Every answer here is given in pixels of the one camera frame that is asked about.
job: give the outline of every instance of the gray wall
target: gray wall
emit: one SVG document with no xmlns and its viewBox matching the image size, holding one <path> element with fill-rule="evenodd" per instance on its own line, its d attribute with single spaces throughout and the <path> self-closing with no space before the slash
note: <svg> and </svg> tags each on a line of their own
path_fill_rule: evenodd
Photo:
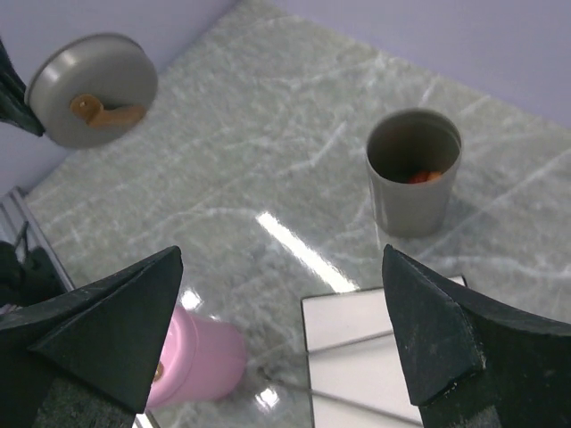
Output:
<svg viewBox="0 0 571 428">
<path fill-rule="evenodd" d="M 3 0 L 0 36 L 25 82 L 77 37 L 116 31 L 134 38 L 162 70 L 236 0 Z M 30 189 L 67 152 L 47 138 L 0 123 L 0 195 Z"/>
<path fill-rule="evenodd" d="M 571 127 L 569 0 L 273 0 Z"/>
</svg>

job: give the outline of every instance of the pink cylinder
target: pink cylinder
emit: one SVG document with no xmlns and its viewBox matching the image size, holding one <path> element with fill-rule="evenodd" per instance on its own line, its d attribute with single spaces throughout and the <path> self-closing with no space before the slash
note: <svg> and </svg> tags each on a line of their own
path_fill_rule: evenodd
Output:
<svg viewBox="0 0 571 428">
<path fill-rule="evenodd" d="M 176 306 L 161 353 L 162 373 L 147 408 L 220 399 L 240 382 L 246 366 L 244 339 L 229 324 Z"/>
</svg>

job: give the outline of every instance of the gray marble table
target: gray marble table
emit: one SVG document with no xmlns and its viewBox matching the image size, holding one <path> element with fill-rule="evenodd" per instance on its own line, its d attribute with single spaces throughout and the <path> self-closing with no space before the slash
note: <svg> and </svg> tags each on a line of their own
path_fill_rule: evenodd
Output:
<svg viewBox="0 0 571 428">
<path fill-rule="evenodd" d="M 377 233 L 363 146 L 424 106 L 465 143 L 443 230 Z M 571 132 L 387 53 L 244 0 L 161 76 L 148 119 L 77 152 L 28 198 L 78 285 L 183 251 L 180 299 L 244 332 L 250 368 L 303 379 L 300 298 L 382 285 L 392 243 L 495 299 L 571 322 Z M 324 275 L 322 269 L 334 275 Z M 155 412 L 163 428 L 306 427 L 300 393 L 249 372 L 220 402 Z"/>
</svg>

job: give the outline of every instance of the pot lid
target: pot lid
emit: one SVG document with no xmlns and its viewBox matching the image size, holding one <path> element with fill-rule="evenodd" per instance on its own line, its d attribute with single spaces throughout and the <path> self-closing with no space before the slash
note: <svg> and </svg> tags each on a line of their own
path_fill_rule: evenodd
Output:
<svg viewBox="0 0 571 428">
<path fill-rule="evenodd" d="M 25 99 L 57 144 L 89 148 L 134 127 L 153 103 L 157 83 L 141 46 L 119 34 L 95 34 L 52 55 Z"/>
</svg>

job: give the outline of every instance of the brown handle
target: brown handle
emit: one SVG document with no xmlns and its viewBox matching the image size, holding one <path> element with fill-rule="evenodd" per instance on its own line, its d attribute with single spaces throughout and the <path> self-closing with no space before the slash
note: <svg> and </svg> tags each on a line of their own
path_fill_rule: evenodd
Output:
<svg viewBox="0 0 571 428">
<path fill-rule="evenodd" d="M 76 96 L 71 100 L 70 110 L 91 128 L 132 127 L 146 115 L 146 108 L 142 105 L 106 110 L 101 101 L 90 94 Z"/>
</svg>

